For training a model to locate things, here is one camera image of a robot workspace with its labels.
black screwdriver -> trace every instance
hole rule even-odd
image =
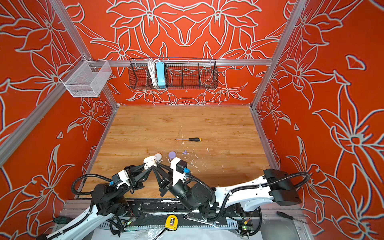
[[[306,222],[304,222],[304,221],[301,221],[301,220],[298,220],[298,219],[296,219],[296,218],[293,218],[293,216],[289,216],[288,214],[285,214],[285,213],[283,213],[283,212],[279,212],[279,211],[277,211],[276,213],[277,213],[277,215],[279,215],[279,216],[281,216],[281,217],[283,217],[283,218],[288,218],[288,219],[291,219],[291,220],[296,220],[296,221],[299,221],[299,222],[308,224],[308,223],[306,223]]]
[[[200,142],[201,138],[194,137],[194,138],[188,138],[188,139],[175,139],[175,140],[183,140],[183,141],[190,141],[190,142]]]

wood floor surface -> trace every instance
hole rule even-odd
[[[189,137],[203,140],[175,141]],[[170,151],[187,161],[192,174],[211,187],[250,181],[269,168],[249,107],[121,106],[91,173],[111,178],[126,166],[141,165],[144,158],[158,152],[163,155],[161,163],[170,165]],[[103,182],[89,178],[82,191],[91,191]],[[125,196],[160,197],[153,173],[144,185]],[[173,195],[168,192],[164,197]]]

floral wallpaper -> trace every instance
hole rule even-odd
[[[257,105],[315,239],[382,239],[384,5],[309,0]]]
[[[63,0],[95,60],[140,57],[271,58],[293,0]],[[250,104],[266,66],[219,70],[218,88],[134,90],[126,67],[108,86],[121,105]]]
[[[47,0],[0,2],[0,144],[60,84],[79,58]],[[0,167],[0,239],[50,231],[70,185],[84,174],[113,112],[99,98],[68,92]]]

white cable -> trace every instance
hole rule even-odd
[[[157,86],[157,79],[156,79],[156,76],[155,76],[155,61],[158,61],[158,62],[161,62],[159,59],[155,59],[155,60],[148,60],[148,71],[149,71],[149,74],[151,76],[151,80],[152,80],[152,85],[153,86]]]

purple round object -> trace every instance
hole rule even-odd
[[[168,157],[172,160],[176,157],[176,153],[174,151],[169,152]]]

